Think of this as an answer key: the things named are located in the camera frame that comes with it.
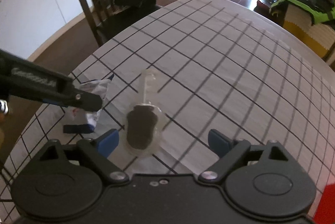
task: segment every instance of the baseboard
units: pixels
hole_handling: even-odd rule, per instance
[[[68,22],[65,26],[61,27],[58,31],[56,31],[53,35],[51,35],[42,45],[39,46],[38,49],[36,49],[29,57],[28,61],[33,62],[35,61],[39,55],[43,51],[45,51],[49,46],[52,45],[53,42],[55,42],[60,36],[62,36],[65,32],[67,32],[70,28],[72,28],[75,24],[79,23],[81,20],[85,18],[85,14],[82,12],[75,18],[73,18],[70,22]]]

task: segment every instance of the chair seat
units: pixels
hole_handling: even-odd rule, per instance
[[[98,32],[104,42],[106,42],[138,20],[141,20],[158,9],[160,9],[160,7],[155,4],[141,6],[140,8],[130,7],[104,20],[103,23],[97,26]]]

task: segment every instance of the blue and white package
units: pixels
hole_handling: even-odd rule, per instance
[[[104,101],[108,86],[111,83],[113,75],[105,80],[93,80],[80,84],[78,89],[99,95]],[[63,133],[93,133],[99,119],[100,109],[97,112],[87,112],[80,108],[68,107],[65,113]]]

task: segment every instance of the grid patterned tablecloth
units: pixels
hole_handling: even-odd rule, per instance
[[[113,163],[129,174],[199,174],[218,159],[207,143],[212,128],[252,144],[278,140],[317,186],[313,215],[325,185],[335,181],[335,90],[262,27],[227,0],[179,0],[138,21],[71,74],[76,84],[115,74],[96,131],[84,137],[122,131],[140,72],[156,68],[168,118],[161,148],[136,158],[119,145],[109,157]],[[63,134],[63,119],[58,106],[40,108],[5,164],[14,177],[47,139],[65,144],[83,137]],[[8,198],[2,183],[1,198]],[[14,205],[1,203],[0,217],[8,214],[8,220],[17,216]]]

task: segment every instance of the tablecloth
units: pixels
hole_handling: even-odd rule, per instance
[[[168,120],[160,149],[136,158],[119,145],[110,161],[130,175],[199,174],[218,159],[207,143],[212,128],[252,144],[278,140],[317,186],[313,216],[325,185],[335,181],[335,90],[265,26],[236,13],[227,0],[179,0],[161,8],[108,41],[70,75],[78,85],[115,74],[95,133],[63,134],[65,110],[44,104],[6,168],[16,177],[48,139],[73,144],[111,128],[122,134],[140,72],[155,68],[159,104]],[[0,183],[0,197],[10,197],[9,187]],[[8,220],[17,216],[14,204],[0,203],[1,219],[7,215]]]

